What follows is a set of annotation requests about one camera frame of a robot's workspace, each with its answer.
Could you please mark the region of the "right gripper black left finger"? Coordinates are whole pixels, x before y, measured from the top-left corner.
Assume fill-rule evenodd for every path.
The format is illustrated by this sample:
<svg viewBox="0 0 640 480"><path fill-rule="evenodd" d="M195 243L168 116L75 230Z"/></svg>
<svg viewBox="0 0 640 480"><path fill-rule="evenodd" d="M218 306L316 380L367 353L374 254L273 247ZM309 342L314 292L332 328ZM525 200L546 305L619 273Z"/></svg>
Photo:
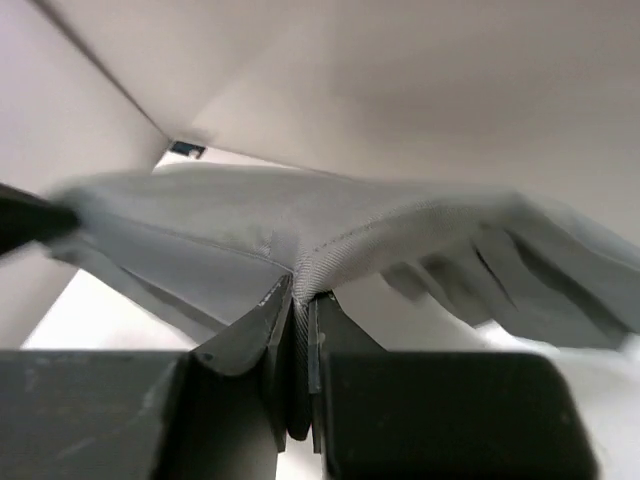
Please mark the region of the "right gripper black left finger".
<svg viewBox="0 0 640 480"><path fill-rule="evenodd" d="M5 479L272 479L291 280L188 351L5 351Z"/></svg>

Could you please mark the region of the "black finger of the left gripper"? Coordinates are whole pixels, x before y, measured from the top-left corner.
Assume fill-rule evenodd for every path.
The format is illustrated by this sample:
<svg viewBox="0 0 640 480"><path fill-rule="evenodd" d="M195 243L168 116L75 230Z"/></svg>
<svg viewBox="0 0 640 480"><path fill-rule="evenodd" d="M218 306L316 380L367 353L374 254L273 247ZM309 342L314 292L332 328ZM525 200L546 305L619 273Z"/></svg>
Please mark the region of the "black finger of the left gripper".
<svg viewBox="0 0 640 480"><path fill-rule="evenodd" d="M69 208L1 184L1 255L32 242L46 243L79 228Z"/></svg>

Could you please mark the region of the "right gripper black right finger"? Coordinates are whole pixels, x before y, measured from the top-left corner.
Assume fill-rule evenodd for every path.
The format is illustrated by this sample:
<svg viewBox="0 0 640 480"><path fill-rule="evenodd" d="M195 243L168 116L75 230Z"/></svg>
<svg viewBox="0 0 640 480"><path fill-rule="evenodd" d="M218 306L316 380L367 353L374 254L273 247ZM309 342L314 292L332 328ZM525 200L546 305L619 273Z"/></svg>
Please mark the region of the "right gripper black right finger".
<svg viewBox="0 0 640 480"><path fill-rule="evenodd" d="M334 296L309 309L314 450L327 479L594 479L569 386L523 352L399 352Z"/></svg>

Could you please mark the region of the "grey pleated skirt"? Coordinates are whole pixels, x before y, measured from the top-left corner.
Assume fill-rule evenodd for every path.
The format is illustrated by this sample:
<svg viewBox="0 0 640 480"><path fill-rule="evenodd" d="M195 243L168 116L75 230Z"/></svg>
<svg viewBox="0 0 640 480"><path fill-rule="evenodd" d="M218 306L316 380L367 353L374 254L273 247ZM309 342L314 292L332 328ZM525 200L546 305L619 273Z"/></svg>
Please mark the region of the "grey pleated skirt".
<svg viewBox="0 0 640 480"><path fill-rule="evenodd" d="M77 226L48 242L201 341L292 285L287 425L302 440L309 306L373 274L466 324L493 320L541 346L578 389L639 383L639 250L557 203L505 188L383 182L295 169L188 164L95 176L60 192Z"/></svg>

